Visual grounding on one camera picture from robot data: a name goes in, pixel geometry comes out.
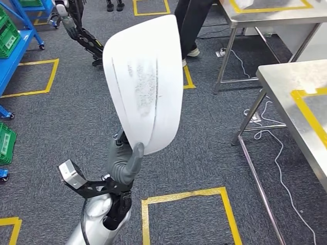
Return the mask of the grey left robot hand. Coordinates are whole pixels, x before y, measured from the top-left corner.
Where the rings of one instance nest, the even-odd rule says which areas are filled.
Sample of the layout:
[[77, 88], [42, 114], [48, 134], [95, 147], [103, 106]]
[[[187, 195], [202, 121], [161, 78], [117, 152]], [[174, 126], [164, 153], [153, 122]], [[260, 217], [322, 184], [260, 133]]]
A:
[[121, 128], [111, 138], [106, 170], [114, 181], [128, 185], [140, 172], [143, 151], [142, 142], [131, 147], [125, 131]]

